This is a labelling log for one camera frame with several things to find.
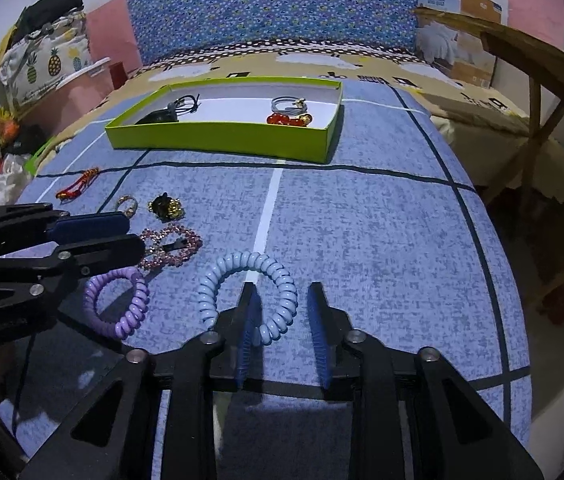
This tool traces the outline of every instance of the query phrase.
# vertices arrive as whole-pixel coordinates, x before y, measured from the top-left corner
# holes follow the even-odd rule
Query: pineapple print
[[[74,46],[70,47],[68,50],[68,55],[73,58],[73,68],[75,72],[81,70],[81,59],[79,59],[79,50]]]
[[[28,56],[28,61],[26,64],[28,65],[28,70],[26,72],[26,77],[28,78],[28,82],[33,84],[37,81],[37,70],[35,69],[35,63],[37,62],[37,54],[31,52],[31,55]]]
[[[50,51],[50,59],[48,60],[48,75],[56,76],[62,71],[62,60],[57,55],[57,49]]]

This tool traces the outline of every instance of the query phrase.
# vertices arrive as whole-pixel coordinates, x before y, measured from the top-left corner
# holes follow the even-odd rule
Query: purple spiral hair tie
[[[128,310],[117,323],[110,323],[99,319],[97,313],[97,298],[102,289],[114,280],[125,278],[134,286],[135,295],[130,300]],[[98,334],[113,339],[125,340],[140,327],[148,310],[146,305],[149,298],[149,290],[146,287],[144,276],[136,267],[124,267],[115,269],[106,274],[93,276],[88,280],[84,288],[84,314],[86,320],[93,330]]]

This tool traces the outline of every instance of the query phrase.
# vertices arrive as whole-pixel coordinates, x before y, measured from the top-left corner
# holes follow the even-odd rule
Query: plastic bag
[[[14,204],[33,176],[24,169],[28,155],[8,154],[4,157],[0,173],[0,205]]]

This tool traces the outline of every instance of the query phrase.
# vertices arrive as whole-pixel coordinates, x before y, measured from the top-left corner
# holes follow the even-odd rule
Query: pineapple print bag
[[[75,10],[28,34],[4,54],[0,104],[21,118],[62,79],[91,63],[86,14]]]

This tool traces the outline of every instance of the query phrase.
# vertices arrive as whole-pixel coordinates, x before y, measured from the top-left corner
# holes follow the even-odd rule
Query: pink storage bin
[[[110,60],[105,57],[64,78],[21,119],[21,123],[37,124],[49,138],[62,132],[113,91],[108,70]]]

